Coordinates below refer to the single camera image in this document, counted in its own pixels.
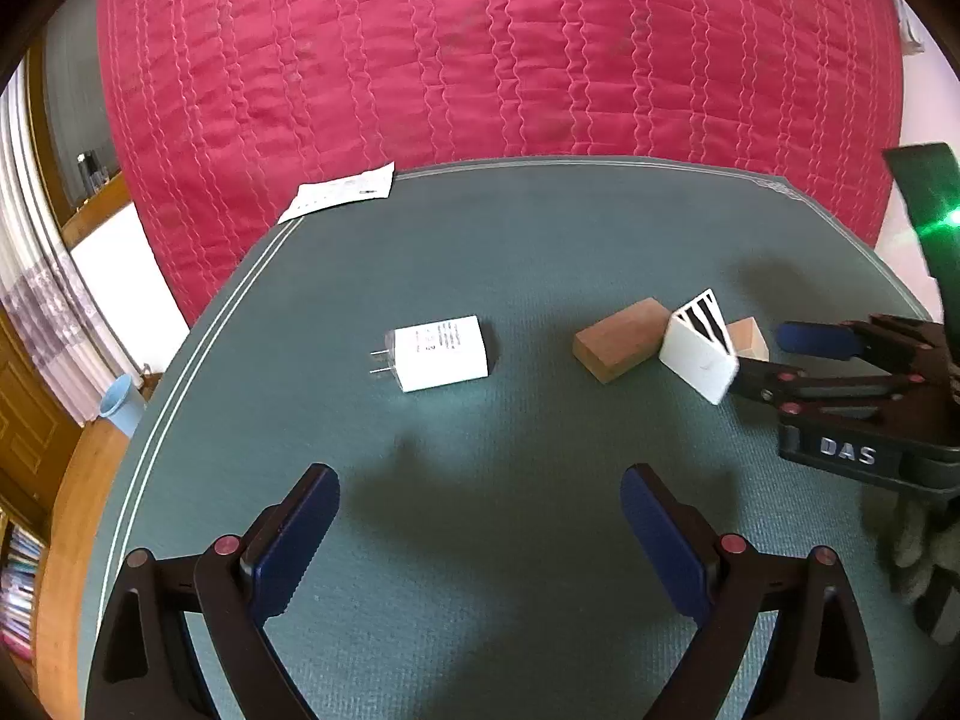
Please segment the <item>white zebra striped triangle block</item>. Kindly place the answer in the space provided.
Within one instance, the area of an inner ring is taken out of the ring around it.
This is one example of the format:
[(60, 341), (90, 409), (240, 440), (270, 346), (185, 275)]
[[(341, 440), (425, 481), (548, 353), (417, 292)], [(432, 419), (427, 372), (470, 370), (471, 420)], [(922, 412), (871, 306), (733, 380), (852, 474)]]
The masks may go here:
[(726, 397), (739, 358), (711, 289), (670, 314), (659, 361), (711, 405)]

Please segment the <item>white paper slip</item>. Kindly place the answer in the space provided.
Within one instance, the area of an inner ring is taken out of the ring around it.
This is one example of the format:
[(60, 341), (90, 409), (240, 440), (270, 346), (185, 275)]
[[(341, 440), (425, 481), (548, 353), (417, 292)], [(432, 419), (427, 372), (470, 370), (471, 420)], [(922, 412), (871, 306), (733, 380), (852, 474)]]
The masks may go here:
[(392, 163), (368, 169), (368, 171), (340, 177), (317, 184), (301, 184), (286, 210), (277, 220), (278, 224), (297, 220), (301, 216), (319, 213), (327, 208), (384, 200), (391, 195), (395, 166)]

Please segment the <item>light blue cup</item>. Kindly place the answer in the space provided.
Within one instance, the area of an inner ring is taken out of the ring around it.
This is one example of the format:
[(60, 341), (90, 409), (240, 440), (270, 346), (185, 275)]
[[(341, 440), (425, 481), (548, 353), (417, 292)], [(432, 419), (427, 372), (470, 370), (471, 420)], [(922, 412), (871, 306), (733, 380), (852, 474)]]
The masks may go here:
[(117, 377), (99, 403), (99, 418), (109, 421), (124, 436), (132, 437), (142, 421), (146, 400), (130, 374)]

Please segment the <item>wooden bookshelf with books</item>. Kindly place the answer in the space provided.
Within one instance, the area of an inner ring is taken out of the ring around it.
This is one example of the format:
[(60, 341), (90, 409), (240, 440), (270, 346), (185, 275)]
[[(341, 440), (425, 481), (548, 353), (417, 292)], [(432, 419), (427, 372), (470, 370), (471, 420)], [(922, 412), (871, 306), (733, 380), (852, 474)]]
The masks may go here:
[(2, 514), (2, 645), (14, 660), (34, 663), (37, 597), (46, 545)]

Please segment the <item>plain wooden cube block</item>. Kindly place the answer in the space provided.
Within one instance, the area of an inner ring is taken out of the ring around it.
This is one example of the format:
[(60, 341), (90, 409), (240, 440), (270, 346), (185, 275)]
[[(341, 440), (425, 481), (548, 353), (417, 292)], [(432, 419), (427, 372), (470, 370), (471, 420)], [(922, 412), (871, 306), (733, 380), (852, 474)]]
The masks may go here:
[(739, 358), (763, 362), (770, 360), (770, 348), (755, 317), (743, 317), (729, 323), (727, 333), (731, 337), (734, 353)]

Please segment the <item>white USB power adapter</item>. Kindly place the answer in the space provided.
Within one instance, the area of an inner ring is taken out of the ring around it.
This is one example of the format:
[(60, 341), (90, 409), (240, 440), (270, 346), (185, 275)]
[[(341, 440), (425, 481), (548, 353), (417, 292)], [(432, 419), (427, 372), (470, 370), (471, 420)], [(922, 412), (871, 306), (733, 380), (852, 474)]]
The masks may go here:
[(404, 394), (484, 379), (487, 347), (477, 316), (394, 328), (371, 351), (371, 376), (391, 376)]

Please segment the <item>white curtain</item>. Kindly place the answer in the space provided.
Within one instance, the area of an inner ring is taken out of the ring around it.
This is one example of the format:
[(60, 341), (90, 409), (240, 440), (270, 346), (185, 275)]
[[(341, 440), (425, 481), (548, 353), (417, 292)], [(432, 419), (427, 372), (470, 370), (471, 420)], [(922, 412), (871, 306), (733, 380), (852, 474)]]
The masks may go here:
[(107, 389), (140, 369), (112, 332), (50, 211), (28, 130), (26, 75), (2, 91), (2, 307), (53, 396), (80, 424)]

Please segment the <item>red quilted cover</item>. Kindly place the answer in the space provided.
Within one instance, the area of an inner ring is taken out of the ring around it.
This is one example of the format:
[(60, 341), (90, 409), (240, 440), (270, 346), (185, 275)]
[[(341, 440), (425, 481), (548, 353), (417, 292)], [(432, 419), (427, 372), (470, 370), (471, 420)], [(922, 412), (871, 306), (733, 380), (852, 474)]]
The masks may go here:
[(110, 133), (198, 319), (298, 188), (544, 154), (765, 172), (875, 242), (893, 0), (98, 0)]

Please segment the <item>plain rectangular wooden block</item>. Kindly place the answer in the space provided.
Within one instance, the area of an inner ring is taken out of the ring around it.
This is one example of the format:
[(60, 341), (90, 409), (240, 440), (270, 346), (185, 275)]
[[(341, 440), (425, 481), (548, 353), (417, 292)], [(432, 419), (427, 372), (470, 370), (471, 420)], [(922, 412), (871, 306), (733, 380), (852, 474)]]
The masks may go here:
[(612, 382), (659, 353), (669, 320), (669, 309), (643, 299), (579, 330), (573, 356), (600, 383)]

